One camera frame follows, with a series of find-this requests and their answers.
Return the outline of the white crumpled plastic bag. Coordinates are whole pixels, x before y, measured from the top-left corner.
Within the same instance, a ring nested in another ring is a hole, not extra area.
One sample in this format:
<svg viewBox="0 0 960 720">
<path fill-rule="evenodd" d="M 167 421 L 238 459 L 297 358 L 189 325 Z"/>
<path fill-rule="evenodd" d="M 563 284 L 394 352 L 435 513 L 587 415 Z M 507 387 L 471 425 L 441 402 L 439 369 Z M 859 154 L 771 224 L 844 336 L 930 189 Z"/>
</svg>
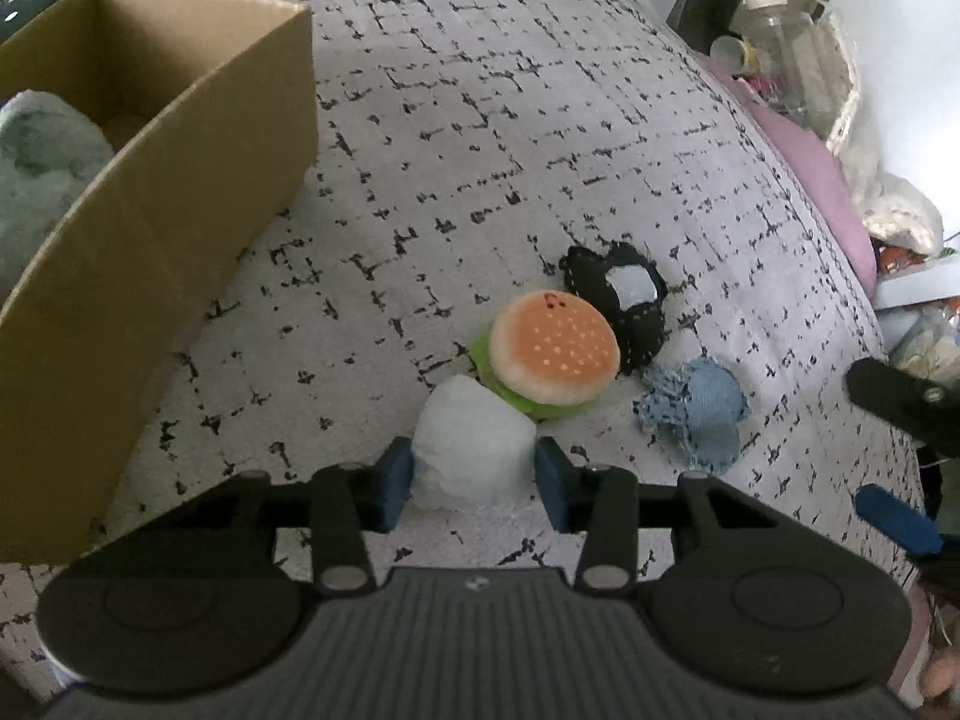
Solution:
<svg viewBox="0 0 960 720">
<path fill-rule="evenodd" d="M 880 130 L 867 101 L 853 38 L 835 7 L 825 7 L 809 29 L 815 65 L 807 80 L 811 124 L 835 156 L 854 211 L 882 244 L 924 257 L 939 254 L 944 225 L 923 192 L 891 172 L 880 156 Z"/>
</svg>

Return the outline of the brown cardboard box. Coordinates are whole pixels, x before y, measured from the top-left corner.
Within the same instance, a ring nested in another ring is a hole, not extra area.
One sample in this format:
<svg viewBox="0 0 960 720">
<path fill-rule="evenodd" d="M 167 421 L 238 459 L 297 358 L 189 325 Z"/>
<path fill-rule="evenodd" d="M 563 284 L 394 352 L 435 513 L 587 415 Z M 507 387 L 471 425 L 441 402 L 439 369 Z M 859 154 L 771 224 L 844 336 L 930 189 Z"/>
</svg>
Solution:
<svg viewBox="0 0 960 720">
<path fill-rule="evenodd" d="M 313 14 L 288 0 L 59 0 L 2 47 L 112 161 L 2 309 L 2 556 L 82 554 L 179 351 L 316 160 Z"/>
</svg>

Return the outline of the clear plastic water bottle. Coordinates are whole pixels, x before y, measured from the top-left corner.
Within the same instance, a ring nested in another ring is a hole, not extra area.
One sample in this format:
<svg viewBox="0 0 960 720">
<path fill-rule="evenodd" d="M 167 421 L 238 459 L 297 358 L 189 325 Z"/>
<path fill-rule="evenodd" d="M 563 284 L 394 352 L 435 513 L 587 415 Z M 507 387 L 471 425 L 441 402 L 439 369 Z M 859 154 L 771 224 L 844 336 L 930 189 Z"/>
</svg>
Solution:
<svg viewBox="0 0 960 720">
<path fill-rule="evenodd" d="M 748 83 L 775 112 L 814 128 L 828 98 L 811 15 L 788 0 L 742 0 L 742 5 Z"/>
</svg>

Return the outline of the grey fluffy plush toy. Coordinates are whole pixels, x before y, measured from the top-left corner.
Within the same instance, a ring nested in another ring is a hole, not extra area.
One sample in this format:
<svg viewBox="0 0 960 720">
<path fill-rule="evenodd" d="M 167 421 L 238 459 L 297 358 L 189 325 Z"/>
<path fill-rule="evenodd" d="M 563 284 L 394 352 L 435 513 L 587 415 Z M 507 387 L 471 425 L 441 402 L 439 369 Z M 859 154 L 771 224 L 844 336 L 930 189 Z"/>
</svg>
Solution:
<svg viewBox="0 0 960 720">
<path fill-rule="evenodd" d="M 114 149 L 75 107 L 45 91 L 2 106 L 2 299 Z"/>
</svg>

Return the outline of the white soft plush block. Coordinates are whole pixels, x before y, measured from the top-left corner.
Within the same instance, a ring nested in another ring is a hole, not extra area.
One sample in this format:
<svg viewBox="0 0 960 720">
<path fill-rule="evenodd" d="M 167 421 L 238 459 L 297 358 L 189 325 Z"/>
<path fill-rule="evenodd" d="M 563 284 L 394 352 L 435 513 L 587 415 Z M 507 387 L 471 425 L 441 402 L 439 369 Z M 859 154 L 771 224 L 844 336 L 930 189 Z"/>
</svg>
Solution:
<svg viewBox="0 0 960 720">
<path fill-rule="evenodd" d="M 536 440 L 535 422 L 477 380 L 444 380 L 413 433 L 413 504 L 466 514 L 519 511 L 534 488 Z"/>
</svg>

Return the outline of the black white plush toy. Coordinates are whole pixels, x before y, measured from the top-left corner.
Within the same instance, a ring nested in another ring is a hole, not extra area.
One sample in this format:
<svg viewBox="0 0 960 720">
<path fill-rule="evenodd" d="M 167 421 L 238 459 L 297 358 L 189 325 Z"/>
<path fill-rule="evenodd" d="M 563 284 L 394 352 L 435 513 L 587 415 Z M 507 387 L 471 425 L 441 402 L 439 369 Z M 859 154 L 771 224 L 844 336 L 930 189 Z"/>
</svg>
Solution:
<svg viewBox="0 0 960 720">
<path fill-rule="evenodd" d="M 647 366 L 665 343 L 667 284 L 656 264 L 628 242 L 601 255 L 572 245 L 560 259 L 566 291 L 589 302 L 613 330 L 620 372 Z"/>
</svg>

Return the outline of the hamburger plush toy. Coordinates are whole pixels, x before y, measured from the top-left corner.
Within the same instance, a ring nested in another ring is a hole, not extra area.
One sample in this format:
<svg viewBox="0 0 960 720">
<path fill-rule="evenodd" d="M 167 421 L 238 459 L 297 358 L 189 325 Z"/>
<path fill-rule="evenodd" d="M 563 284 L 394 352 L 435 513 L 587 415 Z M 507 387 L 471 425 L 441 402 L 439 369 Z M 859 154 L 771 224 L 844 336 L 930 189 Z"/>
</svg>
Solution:
<svg viewBox="0 0 960 720">
<path fill-rule="evenodd" d="M 506 304 L 469 356 L 485 387 L 534 419 L 587 408 L 620 371 L 619 342 L 601 312 L 550 289 Z"/>
</svg>

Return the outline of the pink bed sheet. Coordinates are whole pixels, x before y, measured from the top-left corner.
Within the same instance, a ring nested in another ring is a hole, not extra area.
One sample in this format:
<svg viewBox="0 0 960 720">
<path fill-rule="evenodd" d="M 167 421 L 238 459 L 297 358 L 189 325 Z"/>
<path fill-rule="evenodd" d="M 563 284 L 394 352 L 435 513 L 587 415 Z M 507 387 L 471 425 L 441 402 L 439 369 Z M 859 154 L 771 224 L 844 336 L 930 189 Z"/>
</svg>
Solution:
<svg viewBox="0 0 960 720">
<path fill-rule="evenodd" d="M 744 82 L 729 75 L 715 60 L 701 52 L 695 52 L 695 57 L 754 117 L 761 132 L 765 133 L 766 140 L 781 154 L 818 213 L 823 216 L 866 291 L 867 298 L 872 299 L 877 288 L 877 260 L 871 238 L 862 224 L 861 216 L 857 214 L 838 160 L 814 132 L 805 130 L 789 121 L 788 117 L 765 106 Z"/>
</svg>

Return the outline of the white paper cup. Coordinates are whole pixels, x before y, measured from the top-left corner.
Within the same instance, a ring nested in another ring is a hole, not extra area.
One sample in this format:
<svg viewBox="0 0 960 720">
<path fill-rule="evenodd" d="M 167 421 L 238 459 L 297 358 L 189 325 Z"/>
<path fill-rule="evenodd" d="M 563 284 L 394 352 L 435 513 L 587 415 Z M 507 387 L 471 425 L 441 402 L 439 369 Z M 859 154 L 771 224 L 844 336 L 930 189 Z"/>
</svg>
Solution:
<svg viewBox="0 0 960 720">
<path fill-rule="evenodd" d="M 709 46 L 708 55 L 731 76 L 757 76 L 760 73 L 757 49 L 738 37 L 716 37 Z"/>
</svg>

